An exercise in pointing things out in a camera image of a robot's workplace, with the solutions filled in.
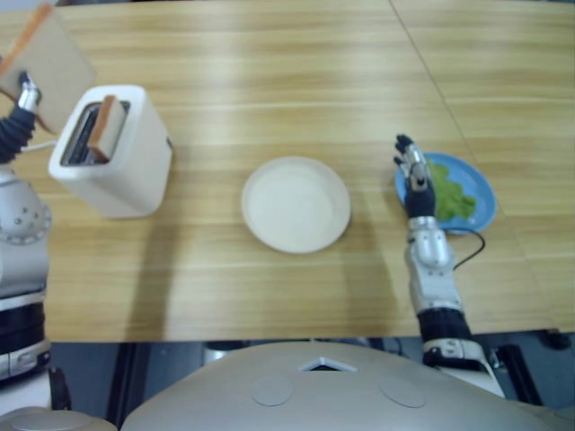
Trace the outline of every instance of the green vegetable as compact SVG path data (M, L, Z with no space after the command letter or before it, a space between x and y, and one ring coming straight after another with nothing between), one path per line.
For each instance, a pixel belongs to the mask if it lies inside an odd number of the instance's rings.
M458 182L447 179L449 169L428 161L429 173L435 189L437 220L451 220L455 216L469 218L475 212L475 198L464 195L464 188Z

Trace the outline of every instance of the wood grain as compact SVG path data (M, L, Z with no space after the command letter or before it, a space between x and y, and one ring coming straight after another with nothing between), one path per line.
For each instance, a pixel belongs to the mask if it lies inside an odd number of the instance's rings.
M418 333L394 135L477 161L389 3L161 2L62 14L98 84L147 88L175 157L161 208L129 221L101 219L49 179L49 151L15 164L54 213L53 339ZM0 15L0 40L22 17ZM349 187L352 223L324 251L281 254L243 225L243 183L283 155L321 160ZM512 219L499 211L485 234L486 252L456 273L473 330L553 327ZM476 247L472 237L450 241L459 256Z
M394 1L550 301L575 330L575 10Z

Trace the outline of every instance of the empty white plate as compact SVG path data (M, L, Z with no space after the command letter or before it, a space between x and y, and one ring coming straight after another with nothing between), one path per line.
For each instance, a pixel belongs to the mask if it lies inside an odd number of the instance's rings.
M314 159L282 157L262 165L243 187L243 218L271 248L311 253L334 243L351 218L349 192Z

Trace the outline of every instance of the white toaster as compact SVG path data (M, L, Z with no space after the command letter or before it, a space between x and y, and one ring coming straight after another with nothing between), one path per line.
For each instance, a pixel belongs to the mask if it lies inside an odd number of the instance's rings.
M108 95L127 113L110 160L102 163L87 143ZM172 152L165 125L144 88L103 85L88 90L75 106L50 157L49 173L104 217L148 216L164 198Z

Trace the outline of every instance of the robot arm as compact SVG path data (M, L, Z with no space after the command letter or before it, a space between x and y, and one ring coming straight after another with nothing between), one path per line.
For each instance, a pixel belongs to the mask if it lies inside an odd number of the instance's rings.
M401 157L394 161L403 172L407 190L405 262L423 339L423 362L503 397L482 347L473 340L465 321L453 279L455 254L434 216L435 190L425 157L407 136L399 135L395 147Z
M12 112L0 120L0 414L17 394L22 395L15 389L24 387L5 382L44 366L50 348L44 335L43 302L51 214L31 185L20 180L8 164L28 144L40 100L38 87L26 73L21 76L21 87ZM51 373L47 370L45 378L36 375L31 380L49 382ZM37 388L38 384L29 386ZM51 407L44 401L41 405Z

